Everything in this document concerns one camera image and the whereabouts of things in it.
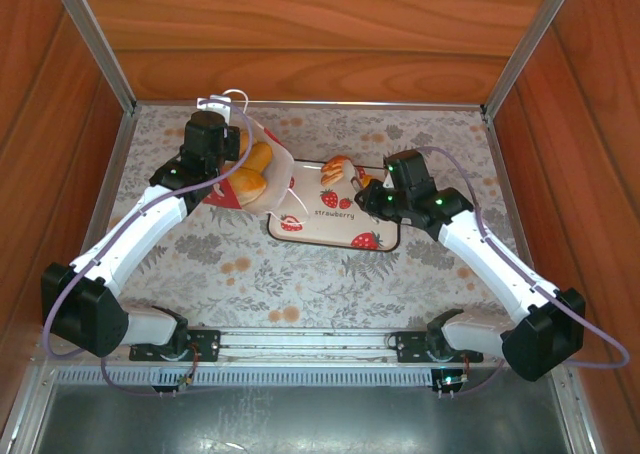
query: floral tablecloth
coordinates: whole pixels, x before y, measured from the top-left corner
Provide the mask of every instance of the floral tablecloth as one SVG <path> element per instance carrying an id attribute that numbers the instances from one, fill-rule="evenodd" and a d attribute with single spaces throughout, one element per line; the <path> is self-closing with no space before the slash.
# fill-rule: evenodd
<path id="1" fill-rule="evenodd" d="M 176 154 L 193 110 L 142 107 L 111 225 Z M 248 114 L 301 159 L 341 153 L 381 166 L 383 155 L 404 149 L 447 149 L 468 170 L 487 224 L 515 248 L 479 113 L 265 107 Z M 467 192 L 440 154 L 430 156 L 429 169 L 438 186 Z M 200 205 L 153 248 L 121 301 L 161 305 L 212 327 L 417 328 L 453 307 L 504 314 L 471 269 L 424 232 L 403 226 L 398 249 L 378 253 L 279 242 L 266 220 Z"/>

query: red strawberry pattern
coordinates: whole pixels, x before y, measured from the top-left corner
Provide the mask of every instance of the red strawberry pattern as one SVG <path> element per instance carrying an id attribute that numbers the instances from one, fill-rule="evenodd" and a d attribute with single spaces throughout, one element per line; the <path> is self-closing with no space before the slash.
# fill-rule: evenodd
<path id="1" fill-rule="evenodd" d="M 380 248 L 382 241 L 380 240 L 380 235 L 375 232 L 363 232 L 356 236 L 356 238 L 351 241 L 351 247 L 358 247 L 360 249 L 371 249 L 373 251 Z"/>
<path id="2" fill-rule="evenodd" d="M 338 195 L 331 189 L 326 189 L 320 193 L 320 199 L 324 202 L 324 205 L 335 209 L 338 207 Z"/>
<path id="3" fill-rule="evenodd" d="M 282 221 L 280 227 L 283 231 L 295 232 L 302 230 L 302 224 L 293 216 L 282 216 L 280 220 Z"/>
<path id="4" fill-rule="evenodd" d="M 344 199 L 340 199 L 340 204 L 338 204 L 338 207 L 340 209 L 349 209 L 352 203 L 353 201 L 351 199 L 345 197 Z"/>

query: strawberry plate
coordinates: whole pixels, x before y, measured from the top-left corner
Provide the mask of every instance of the strawberry plate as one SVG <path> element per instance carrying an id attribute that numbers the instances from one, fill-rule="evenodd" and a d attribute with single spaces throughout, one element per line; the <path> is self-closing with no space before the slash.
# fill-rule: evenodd
<path id="1" fill-rule="evenodd" d="M 349 249 L 391 252 L 400 243 L 400 226 L 373 219 L 353 202 L 356 191 L 342 178 L 330 187 L 320 184 L 322 162 L 295 161 L 291 189 L 305 204 L 288 194 L 269 215 L 268 231 L 280 241 Z M 356 166 L 358 175 L 384 179 L 384 169 Z"/>

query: wooden panel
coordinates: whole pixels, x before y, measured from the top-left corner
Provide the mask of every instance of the wooden panel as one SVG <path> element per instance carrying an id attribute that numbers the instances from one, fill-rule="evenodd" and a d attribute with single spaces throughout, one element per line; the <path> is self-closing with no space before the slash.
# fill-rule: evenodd
<path id="1" fill-rule="evenodd" d="M 255 99 L 486 99 L 506 59 L 346 52 L 122 52 L 141 99 L 194 99 L 228 86 Z"/>
<path id="2" fill-rule="evenodd" d="M 567 0 L 554 25 L 640 215 L 640 0 Z"/>
<path id="3" fill-rule="evenodd" d="M 542 0 L 89 0 L 111 46 L 509 57 Z"/>
<path id="4" fill-rule="evenodd" d="M 0 0 L 0 151 L 62 16 L 59 0 Z"/>
<path id="5" fill-rule="evenodd" d="M 14 180 L 0 184 L 3 306 L 13 305 L 25 281 L 25 267 L 33 261 L 65 182 L 99 79 L 93 58 L 65 16 L 32 95 L 0 155 L 0 172 L 10 172 Z M 6 309 L 0 310 L 3 328 L 8 316 Z"/>
<path id="6" fill-rule="evenodd" d="M 69 167 L 65 165 L 66 180 L 49 216 L 46 233 L 33 261 L 25 266 L 28 278 L 11 319 L 11 330 L 0 343 L 0 385 L 5 393 L 14 393 L 19 387 L 40 334 L 40 276 L 54 260 L 68 263 L 78 255 L 113 149 L 122 109 L 106 81 L 101 81 L 89 102 L 91 110 L 77 136 L 73 159 Z M 60 125 L 55 133 L 60 135 L 63 129 Z M 12 402 L 12 396 L 2 396 L 0 420 L 6 417 Z"/>
<path id="7" fill-rule="evenodd" d="M 495 120 L 536 267 L 583 289 L 588 317 L 631 353 L 580 372 L 607 452 L 640 445 L 639 12 L 567 0 Z M 619 357 L 585 343 L 583 359 Z"/>

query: metal floor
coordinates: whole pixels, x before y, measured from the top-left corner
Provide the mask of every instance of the metal floor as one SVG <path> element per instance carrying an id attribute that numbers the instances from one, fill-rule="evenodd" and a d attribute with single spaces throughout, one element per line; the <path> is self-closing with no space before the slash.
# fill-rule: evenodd
<path id="1" fill-rule="evenodd" d="M 424 387 L 222 387 L 157 399 L 59 385 L 36 452 L 569 452 L 555 399 L 549 379 L 510 371 L 453 401 Z"/>

